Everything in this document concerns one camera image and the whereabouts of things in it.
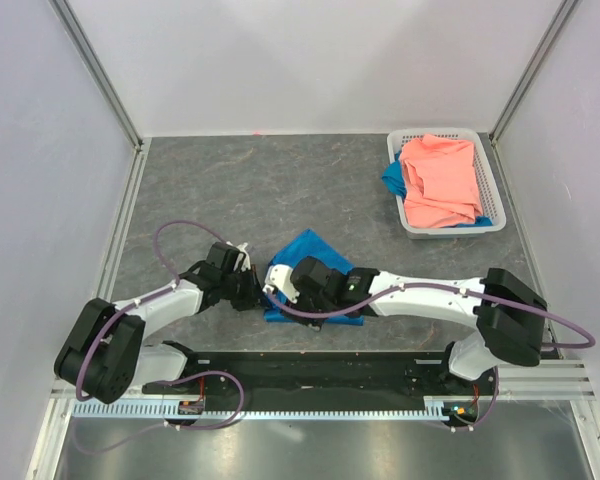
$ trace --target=blue towel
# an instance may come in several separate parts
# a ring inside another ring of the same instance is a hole
[[[407,187],[404,184],[402,177],[402,167],[400,166],[400,152],[395,155],[395,162],[391,162],[382,174],[382,181],[387,186],[387,189],[394,195],[399,195],[404,201],[407,198]],[[493,222],[489,217],[476,217],[476,223],[459,223],[445,228],[456,227],[491,227]]]
[[[342,273],[349,273],[353,265],[338,252],[327,244],[313,230],[305,230],[298,235],[289,245],[280,250],[273,257],[271,265],[289,265],[295,267],[305,257],[315,257],[329,268],[335,268]],[[287,298],[278,292],[278,300],[285,302]],[[284,317],[277,307],[272,307],[264,312],[264,319],[267,322],[292,322],[293,320]],[[364,324],[364,317],[349,318],[344,315],[328,318],[327,323],[341,323],[346,325]]]

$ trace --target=folded blue cloth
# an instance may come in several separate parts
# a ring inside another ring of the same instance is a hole
[[[394,195],[399,195],[404,201],[407,198],[407,187],[402,176],[402,167],[400,166],[400,152],[395,155],[395,162],[391,162],[382,174],[382,181],[387,186],[387,189]],[[493,222],[489,217],[476,217],[476,223],[459,223],[451,227],[491,227]]]
[[[349,273],[349,270],[353,268],[353,264],[331,248],[327,242],[322,240],[318,234],[310,229],[302,232],[289,245],[276,253],[271,262],[269,262],[269,266],[282,264],[295,267],[300,263],[300,260],[305,257],[315,257],[327,267],[335,268],[342,273]],[[282,293],[278,292],[278,300],[286,302],[287,298]],[[284,317],[282,313],[280,313],[280,310],[273,306],[270,309],[265,310],[264,319],[267,322],[293,321]],[[349,318],[342,315],[339,317],[328,318],[326,322],[361,326],[364,324],[364,317]]]

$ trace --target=metal corner post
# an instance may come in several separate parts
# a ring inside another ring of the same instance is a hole
[[[71,40],[78,49],[78,53],[98,85],[100,92],[102,92],[102,95],[118,118],[125,135],[131,144],[138,149],[142,145],[142,136],[131,121],[131,117],[124,108],[115,88],[113,88],[111,80],[100,63],[95,50],[91,46],[91,43],[80,25],[78,17],[69,5],[68,0],[49,0],[49,3],[51,3],[58,18],[60,18],[65,30],[69,34],[69,37],[71,37]]]
[[[529,87],[533,83],[533,80],[538,75],[540,68],[549,56],[549,53],[558,39],[558,36],[571,18],[572,14],[575,12],[575,9],[579,3],[580,0],[562,0],[558,10],[551,19],[551,23],[540,39],[540,43],[536,47],[535,52],[533,52],[531,60],[529,60],[529,63],[520,77],[520,80],[518,80],[518,84],[513,90],[509,101],[505,105],[504,110],[500,114],[500,117],[493,127],[493,130],[489,134],[489,137],[492,141],[497,142],[502,136],[504,130],[507,128],[507,125],[509,125],[511,118],[518,109],[518,105],[520,105],[522,99],[525,97]]]

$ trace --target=white panel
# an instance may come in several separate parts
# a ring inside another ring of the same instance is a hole
[[[0,0],[0,479],[24,478],[131,145],[45,0]]]
[[[600,398],[600,0],[581,2],[501,141],[551,307],[590,329]]]
[[[72,0],[149,136],[493,127],[559,0]]]

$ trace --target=cable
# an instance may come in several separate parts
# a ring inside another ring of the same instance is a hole
[[[231,375],[228,372],[222,372],[220,370],[209,370],[208,372],[196,373],[195,375],[190,375],[188,377],[181,378],[178,380],[162,381],[162,382],[156,382],[156,383],[159,385],[180,385],[182,383],[190,382],[192,380],[204,379],[205,377],[207,377],[209,375],[226,377],[229,380],[231,380],[235,384],[236,387],[238,387],[238,393],[240,394],[240,401],[238,402],[237,408],[228,418],[226,418],[225,420],[222,420],[221,422],[214,423],[212,425],[176,425],[174,427],[176,430],[218,430],[219,428],[223,428],[223,427],[226,427],[226,426],[229,426],[230,424],[232,424],[233,421],[236,418],[238,418],[238,415],[240,415],[240,413],[242,413],[242,408],[244,407],[244,400],[245,400],[244,387],[242,386],[242,384],[236,377],[234,377],[233,375]],[[75,430],[76,430],[75,425],[71,429],[71,439],[72,439],[73,445],[75,446],[76,450],[78,450],[80,453],[82,453],[84,455],[100,455],[102,453],[110,452],[111,450],[114,450],[114,449],[118,448],[119,446],[124,445],[125,443],[130,442],[131,440],[134,440],[141,435],[144,435],[145,433],[149,433],[153,430],[157,430],[158,428],[168,427],[168,426],[170,426],[170,425],[166,421],[160,422],[160,423],[154,423],[154,424],[149,425],[141,430],[138,430],[136,433],[129,435],[126,438],[123,438],[122,440],[114,443],[113,445],[109,445],[107,447],[100,448],[98,450],[90,450],[90,449],[85,448],[82,445],[80,445],[80,443],[78,442],[76,435],[75,435]]]
[[[202,225],[201,223],[190,221],[190,220],[172,220],[172,221],[167,222],[164,225],[161,225],[160,227],[158,227],[158,229],[153,234],[153,252],[158,257],[158,260],[160,260],[160,263],[162,263],[162,265],[173,276],[175,286],[178,286],[180,284],[180,276],[178,275],[178,272],[176,271],[176,269],[164,257],[164,255],[162,254],[162,251],[160,250],[160,245],[158,244],[158,239],[160,237],[160,233],[165,228],[167,228],[171,225],[192,225],[194,227],[198,227],[198,228],[201,228],[201,229],[209,232],[211,235],[216,237],[221,242],[224,242],[225,240],[219,234],[217,234],[216,232],[211,230],[209,227]],[[107,336],[107,334],[109,333],[109,330],[111,330],[111,328],[116,324],[116,322],[120,319],[120,317],[122,317],[125,313],[133,310],[134,308],[136,308],[144,303],[151,302],[157,298],[160,298],[163,295],[166,295],[169,292],[172,292],[173,289],[175,288],[175,286],[172,287],[170,285],[168,287],[163,288],[162,290],[158,290],[157,292],[154,292],[152,294],[149,294],[142,298],[137,299],[137,302],[135,302],[135,303],[132,302],[129,305],[126,305],[125,307],[118,310],[116,313],[114,313],[113,316],[107,321],[107,323],[104,324],[102,329],[97,333],[97,335],[93,339],[93,342],[89,346],[89,350],[87,350],[87,354],[85,355],[84,360],[82,361],[82,365],[80,366],[80,370],[78,372],[78,378],[76,380],[76,398],[79,401],[85,402],[85,401],[93,398],[91,395],[83,394],[82,386],[84,385],[84,380],[85,380],[85,377],[87,376],[87,370],[89,368],[89,365],[91,364],[91,360],[93,360],[93,356],[95,355],[96,350],[98,349],[98,346],[100,346],[100,342]]]
[[[357,310],[360,310],[362,307],[369,305],[370,303],[376,301],[377,299],[384,297],[385,295],[390,295],[392,293],[398,291],[405,291],[409,288],[432,288],[435,290],[444,290],[446,292],[451,292],[455,294],[461,294],[463,296],[479,298],[481,300],[486,300],[492,303],[498,303],[500,305],[504,305],[506,307],[515,308],[516,310],[521,310],[523,312],[532,313],[534,315],[538,315],[539,317],[548,318],[549,320],[553,320],[560,325],[567,327],[568,329],[582,335],[587,339],[584,343],[543,343],[543,347],[552,347],[552,348],[590,348],[596,344],[596,339],[593,335],[591,335],[588,331],[582,328],[575,323],[570,322],[566,318],[562,318],[555,313],[547,312],[546,310],[542,310],[537,307],[532,307],[530,305],[525,305],[524,303],[514,302],[513,300],[507,300],[506,298],[500,298],[493,295],[488,295],[486,293],[474,292],[473,290],[469,290],[466,288],[458,288],[453,287],[451,285],[442,285],[439,283],[432,282],[413,282],[413,283],[403,283],[400,286],[389,287],[381,292],[376,293],[375,295],[363,300],[355,305],[347,308],[343,308],[342,310],[336,310],[333,312],[326,313],[311,313],[311,312],[303,312],[302,310],[296,310],[295,308],[291,308],[286,306],[284,303],[280,302],[274,295],[271,294],[271,287],[267,289],[267,298],[271,303],[273,303],[280,310],[284,310],[287,313],[291,313],[298,317],[310,318],[310,319],[323,319],[323,318],[331,318],[339,315],[347,315],[348,313],[353,313]]]

